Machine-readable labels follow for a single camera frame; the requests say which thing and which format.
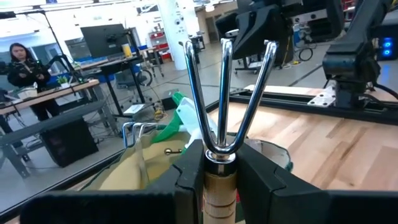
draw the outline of wooden surface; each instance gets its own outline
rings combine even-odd
[[[93,62],[93,63],[84,64],[84,65],[82,65],[82,66],[79,66],[79,67],[75,68],[75,70],[77,71],[77,70],[92,69],[92,68],[95,68],[95,67],[98,66],[98,65],[102,65],[102,64],[107,63],[107,62],[109,62],[109,60],[108,60],[108,59],[104,59],[104,60],[100,60],[100,61],[98,61],[98,62]]]
[[[267,87],[314,95],[319,89]],[[393,101],[383,91],[373,93]],[[228,131],[237,131],[247,105],[229,104]],[[217,111],[211,117],[217,122]],[[398,190],[398,126],[260,107],[249,137],[287,148],[293,174],[321,189]]]
[[[86,88],[93,87],[93,86],[99,85],[99,84],[100,84],[100,82],[98,80],[90,80],[88,83],[84,83],[81,85],[79,85],[77,83],[72,83],[71,86],[74,86],[73,87],[74,91],[80,91],[80,90],[84,90]],[[63,90],[52,89],[52,90],[43,91],[43,92],[39,93],[37,95],[37,97],[33,100],[28,100],[28,101],[24,101],[22,103],[15,104],[15,107],[7,106],[3,109],[0,109],[0,114],[6,114],[6,113],[13,112],[13,111],[15,111],[15,108],[17,108],[17,110],[21,110],[28,106],[35,105],[37,103],[41,103],[46,100],[55,99],[55,98],[58,98],[61,96],[65,96],[65,95],[68,95],[71,93],[73,93],[71,88],[66,88]]]
[[[205,172],[203,198],[203,224],[234,224],[236,172],[227,177]]]

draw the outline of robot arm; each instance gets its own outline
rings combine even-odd
[[[221,34],[238,30],[234,40],[233,58],[243,58],[261,53],[264,40],[276,40],[279,43],[276,64],[283,60],[286,51],[292,50],[292,24],[311,22],[314,27],[326,21],[321,29],[313,28],[313,39],[337,37],[344,27],[343,10],[340,0],[315,1],[303,0],[300,3],[287,4],[282,0],[238,0],[238,13],[230,14],[216,21]]]
[[[323,59],[327,80],[336,81],[335,106],[362,107],[358,94],[364,93],[367,83],[376,83],[380,66],[372,44],[372,31],[381,25],[392,0],[358,1],[356,15],[341,39],[330,46]]]
[[[75,79],[75,81],[78,81],[81,79],[81,74],[78,73],[72,66],[72,64],[69,62],[68,57],[66,55],[56,55],[54,58],[52,58],[48,64],[44,65],[44,69],[48,70],[50,67],[55,63],[59,62],[62,67],[70,73],[70,75]]]

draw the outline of ceiling light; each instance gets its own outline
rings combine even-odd
[[[61,11],[61,10],[67,10],[67,9],[81,9],[83,6],[59,6],[59,7],[51,7],[48,9],[44,9],[46,12],[51,12],[51,11]]]
[[[206,12],[214,11],[214,5],[207,5],[205,10]]]
[[[25,11],[25,10],[32,10],[32,6],[26,7],[10,7],[10,8],[1,8],[0,12],[15,12],[15,11]]]
[[[109,2],[109,3],[120,3],[120,2],[130,2],[131,0],[99,0],[99,2]]]
[[[93,1],[78,1],[78,2],[71,2],[71,3],[55,3],[55,4],[45,4],[40,6],[43,9],[50,9],[55,7],[66,7],[66,6],[79,6],[82,4],[91,4]]]

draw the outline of desk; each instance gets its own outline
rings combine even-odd
[[[136,84],[137,92],[138,92],[138,95],[139,95],[139,97],[141,99],[141,102],[145,103],[144,95],[142,94],[141,87],[139,86],[139,82],[137,80],[136,74],[134,73],[134,70],[131,68],[132,64],[135,65],[135,64],[141,63],[141,62],[142,62],[141,58],[125,58],[125,59],[122,59],[122,60],[115,60],[115,61],[112,61],[112,62],[103,63],[103,64],[97,66],[103,72],[103,75],[104,75],[105,80],[106,80],[106,84],[107,84],[107,86],[109,88],[109,92],[110,92],[110,94],[112,96],[112,99],[114,101],[115,107],[116,107],[116,109],[118,111],[118,113],[114,114],[114,116],[130,118],[130,116],[123,115],[123,112],[122,112],[122,109],[120,107],[118,98],[116,97],[116,94],[114,93],[111,81],[109,80],[109,76],[114,74],[114,73],[116,73],[116,72],[120,72],[120,71],[123,71],[123,70],[126,70],[126,69],[129,68],[130,71],[131,71],[134,83]]]
[[[57,126],[61,126],[65,123],[70,122],[71,119],[74,119],[77,116],[79,116],[81,118],[82,116],[84,116],[88,113],[94,112],[94,111],[98,111],[103,123],[105,125],[109,124],[115,134],[119,133],[118,127],[116,126],[116,122],[113,119],[107,104],[105,103],[105,98],[104,98],[104,95],[101,91],[99,84],[100,83],[98,80],[90,80],[89,82],[82,83],[82,84],[78,84],[78,83],[72,84],[72,87],[75,91],[92,88],[95,93],[96,102],[93,102],[86,106],[80,107],[78,110],[72,110],[72,111],[74,111],[72,113],[69,111],[64,114],[60,114],[59,116],[56,116],[54,118],[50,118],[46,121],[42,121],[42,122],[33,124],[32,126],[28,126],[24,129],[20,129],[20,130],[14,131],[13,133],[8,133],[4,136],[1,136],[0,149],[2,149],[3,154],[10,160],[12,165],[17,169],[18,173],[20,173],[20,175],[23,178],[28,177],[29,173],[28,173],[25,165],[21,161],[21,156],[26,155],[27,153],[30,152],[30,150],[25,149],[24,147],[19,147],[19,148],[13,149],[11,147],[11,144],[18,140],[25,139],[31,135],[41,132],[43,129],[52,129]],[[27,100],[27,101],[22,101],[20,103],[10,105],[10,106],[0,109],[0,114],[5,114],[5,113],[13,112],[15,110],[20,110],[20,109],[26,108],[28,106],[31,106],[31,105],[34,105],[37,103],[40,103],[40,102],[43,102],[43,101],[46,101],[49,99],[58,98],[58,97],[68,95],[71,93],[73,93],[72,88],[44,91],[42,93],[39,93],[39,97],[33,98],[31,100]]]
[[[31,100],[25,100],[20,103],[16,103],[14,105],[11,105],[11,103],[9,103],[5,108],[0,109],[0,114],[3,115],[6,113],[14,112],[15,110],[21,110],[26,107],[35,105],[37,103],[41,103],[43,101],[47,101],[47,100],[51,100],[51,99],[58,98],[61,96],[69,95],[69,94],[73,93],[73,91],[76,92],[76,91],[84,90],[87,88],[93,88],[94,86],[97,86],[99,84],[100,83],[98,80],[90,80],[89,82],[83,83],[83,84],[72,83],[71,88],[51,89],[51,90],[43,91],[41,93],[38,93],[37,97],[33,98]]]
[[[109,62],[109,60],[108,59],[104,59],[104,60],[100,60],[98,62],[93,62],[93,63],[88,63],[88,64],[85,64],[85,65],[81,65],[81,66],[75,68],[75,70],[76,71],[78,71],[78,70],[89,70],[89,69],[93,69],[93,68],[97,67],[98,65],[101,65],[101,64],[104,64],[104,63],[107,63],[107,62]]]

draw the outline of white column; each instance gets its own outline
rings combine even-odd
[[[172,54],[175,68],[177,70],[187,69],[184,51],[178,42],[188,40],[185,20],[181,20],[181,7],[177,0],[158,0],[160,15],[162,16],[167,43]]]
[[[199,20],[195,12],[195,5],[192,0],[178,0],[182,16],[187,26],[187,33],[189,35],[196,35],[200,30]]]

